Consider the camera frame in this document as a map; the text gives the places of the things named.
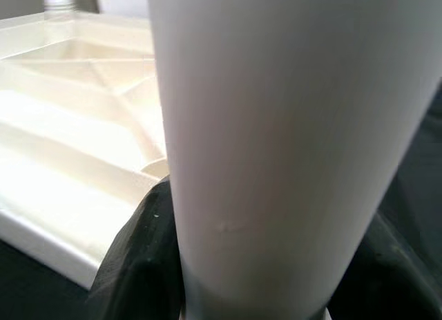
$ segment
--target white plastic tray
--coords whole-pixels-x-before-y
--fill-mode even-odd
[[[89,288],[168,172],[148,21],[0,21],[0,238]]]

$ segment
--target white surface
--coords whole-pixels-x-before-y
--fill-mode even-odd
[[[442,0],[150,1],[186,320],[306,319],[439,83]]]
[[[0,238],[85,288],[167,174],[142,171],[165,160],[150,38],[103,15],[0,21]]]
[[[147,0],[98,0],[99,10],[104,14],[148,17]]]

